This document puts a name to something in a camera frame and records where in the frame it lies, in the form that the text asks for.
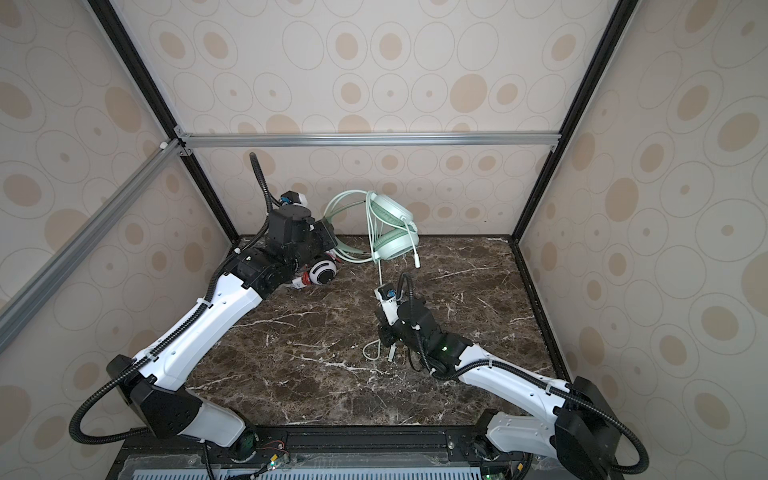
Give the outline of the mint green headphones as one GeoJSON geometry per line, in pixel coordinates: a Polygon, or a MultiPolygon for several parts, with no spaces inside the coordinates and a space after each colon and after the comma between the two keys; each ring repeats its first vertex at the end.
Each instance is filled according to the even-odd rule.
{"type": "Polygon", "coordinates": [[[336,240],[333,252],[337,257],[349,263],[373,262],[379,265],[382,261],[411,253],[415,267],[421,267],[418,254],[419,230],[415,217],[390,196],[374,191],[347,190],[328,203],[323,218],[331,224],[336,216],[356,206],[363,206],[365,210],[369,251],[365,253],[336,240]]]}

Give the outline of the white black headphones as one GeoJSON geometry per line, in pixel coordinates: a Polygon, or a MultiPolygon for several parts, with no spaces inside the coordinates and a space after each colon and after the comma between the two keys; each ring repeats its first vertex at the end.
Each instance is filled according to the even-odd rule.
{"type": "Polygon", "coordinates": [[[291,286],[295,289],[306,288],[311,285],[326,285],[333,281],[337,275],[337,262],[333,257],[325,255],[315,260],[292,280],[291,286]]]}

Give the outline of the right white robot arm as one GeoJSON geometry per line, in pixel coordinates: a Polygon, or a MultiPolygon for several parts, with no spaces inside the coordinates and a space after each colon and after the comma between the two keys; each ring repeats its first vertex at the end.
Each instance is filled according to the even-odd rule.
{"type": "Polygon", "coordinates": [[[508,363],[444,330],[421,298],[382,299],[376,317],[382,342],[400,342],[418,354],[434,379],[480,388],[524,410],[522,416],[485,413],[477,423],[480,452],[554,458],[578,479],[614,479],[649,468],[645,445],[589,380],[569,383],[508,363]]]}

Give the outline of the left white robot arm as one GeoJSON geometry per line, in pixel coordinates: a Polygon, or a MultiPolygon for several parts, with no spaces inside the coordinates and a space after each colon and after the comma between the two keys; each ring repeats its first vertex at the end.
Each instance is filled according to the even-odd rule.
{"type": "Polygon", "coordinates": [[[240,415],[188,392],[186,380],[236,322],[337,245],[333,226],[314,219],[299,204],[272,210],[261,232],[262,240],[226,257],[205,295],[172,329],[134,357],[118,355],[109,363],[109,381],[83,402],[70,421],[74,441],[101,445],[150,433],[161,439],[184,436],[231,447],[244,437],[247,426],[240,415]],[[142,428],[104,436],[86,433],[82,428],[86,414],[114,389],[142,420],[142,428]]]}

